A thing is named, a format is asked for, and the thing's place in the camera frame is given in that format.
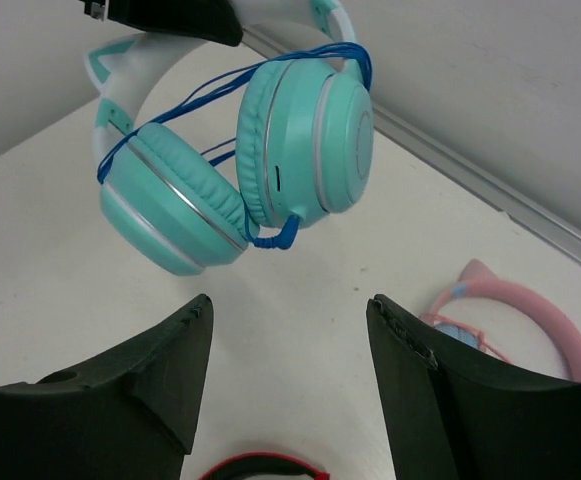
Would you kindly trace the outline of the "teal cat-ear headphones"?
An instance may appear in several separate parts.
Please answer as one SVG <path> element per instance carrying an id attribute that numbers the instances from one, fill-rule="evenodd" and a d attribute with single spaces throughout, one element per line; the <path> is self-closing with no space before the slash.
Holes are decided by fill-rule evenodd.
<path id="1" fill-rule="evenodd" d="M 299 230 L 351 208 L 373 155 L 373 68 L 338 1 L 229 1 L 247 27 L 311 27 L 326 45 L 224 73 L 145 124 L 161 77 L 208 40 L 133 29 L 90 51 L 103 215 L 177 275 L 289 249 Z"/>

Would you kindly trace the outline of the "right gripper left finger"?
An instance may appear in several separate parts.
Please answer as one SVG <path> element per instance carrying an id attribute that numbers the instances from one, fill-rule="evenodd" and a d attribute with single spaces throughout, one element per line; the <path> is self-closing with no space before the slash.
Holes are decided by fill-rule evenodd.
<path id="1" fill-rule="evenodd" d="M 214 309 L 201 294 L 36 383 L 0 386 L 0 479 L 177 479 L 197 430 Z"/>

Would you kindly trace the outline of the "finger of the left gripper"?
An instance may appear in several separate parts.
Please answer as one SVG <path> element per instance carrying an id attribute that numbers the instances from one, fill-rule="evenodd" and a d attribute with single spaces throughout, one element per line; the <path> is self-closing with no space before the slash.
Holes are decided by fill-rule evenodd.
<path id="1" fill-rule="evenodd" d="M 84 0 L 84 14 L 143 32 L 169 34 L 238 46 L 243 28 L 229 1 Z"/>

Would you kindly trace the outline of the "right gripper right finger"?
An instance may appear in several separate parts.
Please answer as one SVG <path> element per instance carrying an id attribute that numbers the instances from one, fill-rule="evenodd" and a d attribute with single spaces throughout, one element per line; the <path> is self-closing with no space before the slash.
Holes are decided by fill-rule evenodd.
<path id="1" fill-rule="evenodd" d="M 385 295 L 366 309 L 399 479 L 581 479 L 581 383 L 506 364 Z"/>

